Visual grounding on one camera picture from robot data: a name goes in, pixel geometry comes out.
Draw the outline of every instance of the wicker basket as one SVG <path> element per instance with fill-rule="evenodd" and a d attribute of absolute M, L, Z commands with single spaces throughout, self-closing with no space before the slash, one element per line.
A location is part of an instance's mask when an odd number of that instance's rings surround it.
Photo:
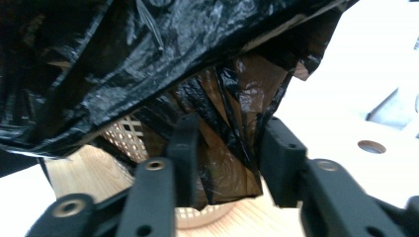
<path fill-rule="evenodd" d="M 102 135 L 132 161 L 140 163 L 148 159 L 147 151 L 141 140 L 143 136 L 141 122 L 134 117 L 128 116 L 115 122 Z M 118 160 L 114 159 L 114 161 L 125 177 L 133 183 L 133 176 Z M 226 215 L 233 207 L 234 203 L 209 205 L 201 211 L 193 208 L 176 208 L 176 224 L 178 228 L 196 228 L 207 225 Z"/>

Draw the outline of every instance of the plastic bag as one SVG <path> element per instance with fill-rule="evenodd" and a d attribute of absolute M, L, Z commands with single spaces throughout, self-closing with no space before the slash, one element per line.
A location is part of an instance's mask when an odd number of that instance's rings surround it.
<path fill-rule="evenodd" d="M 291 77 L 318 66 L 349 3 L 0 4 L 23 13 L 0 21 L 2 149 L 63 157 L 133 112 L 151 146 L 198 112 L 200 175 L 209 203 L 220 203 L 262 192 L 260 132 Z"/>

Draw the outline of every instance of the perforated basket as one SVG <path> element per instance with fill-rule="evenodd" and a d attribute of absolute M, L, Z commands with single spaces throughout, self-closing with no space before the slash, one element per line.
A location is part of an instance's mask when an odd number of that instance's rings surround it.
<path fill-rule="evenodd" d="M 140 163 L 148 159 L 141 137 L 143 136 L 141 122 L 134 117 L 125 117 L 111 125 L 103 134 L 108 141 L 119 148 L 132 161 Z M 133 183 L 133 176 L 117 160 L 124 176 Z M 210 224 L 226 215 L 234 203 L 209 205 L 201 211 L 193 208 L 176 208 L 176 223 L 178 228 L 195 228 Z"/>

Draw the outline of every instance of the beige basket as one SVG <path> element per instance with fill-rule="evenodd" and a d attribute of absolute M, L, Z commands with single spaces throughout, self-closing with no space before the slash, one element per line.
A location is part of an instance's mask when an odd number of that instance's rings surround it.
<path fill-rule="evenodd" d="M 132 161 L 140 163 L 148 159 L 147 151 L 141 140 L 143 136 L 141 122 L 133 117 L 125 117 L 108 128 L 102 134 L 107 140 L 118 147 Z M 125 177 L 133 183 L 133 176 L 126 168 L 114 159 Z M 196 228 L 210 224 L 225 216 L 234 203 L 223 205 L 209 205 L 201 211 L 193 208 L 176 208 L 176 224 L 178 228 Z"/>

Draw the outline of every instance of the crumpled plastic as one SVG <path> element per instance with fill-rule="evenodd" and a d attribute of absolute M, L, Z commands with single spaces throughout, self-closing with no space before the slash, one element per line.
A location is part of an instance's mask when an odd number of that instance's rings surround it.
<path fill-rule="evenodd" d="M 262 193 L 257 149 L 352 2 L 0 2 L 0 148 L 59 158 L 134 113 L 149 154 L 196 112 L 208 202 Z"/>

